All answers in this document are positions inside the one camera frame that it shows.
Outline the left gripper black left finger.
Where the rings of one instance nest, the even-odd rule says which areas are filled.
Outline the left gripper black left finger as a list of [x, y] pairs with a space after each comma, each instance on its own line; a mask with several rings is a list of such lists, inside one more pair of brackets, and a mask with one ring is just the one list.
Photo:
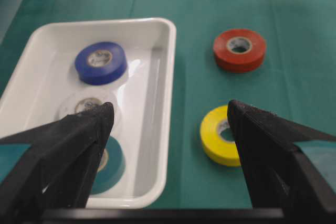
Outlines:
[[30, 147], [1, 182], [1, 210], [84, 207], [113, 124], [106, 102], [2, 138]]

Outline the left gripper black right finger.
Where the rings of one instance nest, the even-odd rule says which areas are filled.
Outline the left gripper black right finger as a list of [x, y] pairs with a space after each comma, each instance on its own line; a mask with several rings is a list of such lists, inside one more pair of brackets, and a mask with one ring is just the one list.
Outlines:
[[230, 100], [228, 122], [238, 149], [253, 207], [285, 212], [335, 212], [335, 191], [299, 143], [335, 136]]

